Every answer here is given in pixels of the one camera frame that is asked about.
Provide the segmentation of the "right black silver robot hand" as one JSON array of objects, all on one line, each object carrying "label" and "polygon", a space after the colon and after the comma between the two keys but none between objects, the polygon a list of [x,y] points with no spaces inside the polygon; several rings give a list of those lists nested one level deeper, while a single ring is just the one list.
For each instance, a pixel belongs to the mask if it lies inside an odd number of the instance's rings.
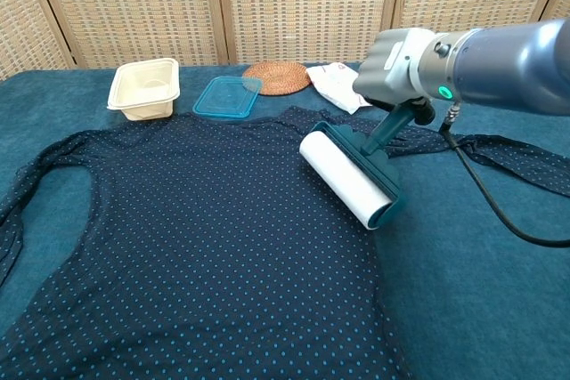
[{"label": "right black silver robot hand", "polygon": [[410,109],[418,125],[433,122],[436,36],[436,32],[426,28],[378,33],[353,82],[354,92],[387,112],[394,113],[399,107]]}]

